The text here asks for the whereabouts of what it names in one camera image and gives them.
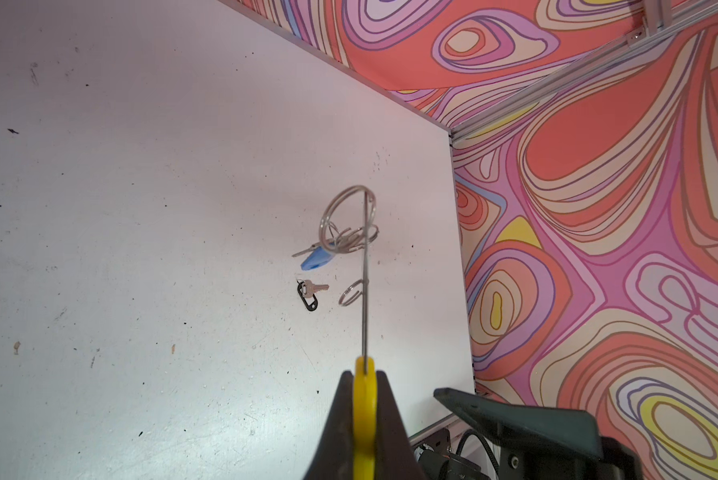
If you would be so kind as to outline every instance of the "silver key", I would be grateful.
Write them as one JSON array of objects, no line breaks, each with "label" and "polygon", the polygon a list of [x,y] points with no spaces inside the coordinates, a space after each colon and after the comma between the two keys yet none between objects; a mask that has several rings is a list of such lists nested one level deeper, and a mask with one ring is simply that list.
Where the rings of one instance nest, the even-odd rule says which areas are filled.
[{"label": "silver key", "polygon": [[303,285],[300,286],[300,291],[303,293],[303,298],[311,298],[316,292],[328,290],[329,288],[329,285],[315,285],[310,280],[304,280]]}]

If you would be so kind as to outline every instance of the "white tabletop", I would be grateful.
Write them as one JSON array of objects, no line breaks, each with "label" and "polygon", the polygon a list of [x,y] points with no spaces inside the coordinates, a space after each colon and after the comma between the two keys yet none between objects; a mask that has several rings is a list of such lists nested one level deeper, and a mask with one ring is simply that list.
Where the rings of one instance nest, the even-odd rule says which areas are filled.
[{"label": "white tabletop", "polygon": [[290,255],[352,184],[413,433],[472,389],[446,132],[214,0],[0,1],[0,478],[301,476],[361,255]]}]

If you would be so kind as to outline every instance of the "patterned wall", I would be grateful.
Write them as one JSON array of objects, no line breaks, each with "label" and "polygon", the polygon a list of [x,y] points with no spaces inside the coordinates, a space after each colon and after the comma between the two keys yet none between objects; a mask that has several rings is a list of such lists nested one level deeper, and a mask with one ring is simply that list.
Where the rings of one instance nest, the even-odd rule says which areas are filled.
[{"label": "patterned wall", "polygon": [[718,478],[718,15],[453,155],[478,389]]},{"label": "patterned wall", "polygon": [[238,1],[449,126],[630,32],[642,11],[641,0]]}]

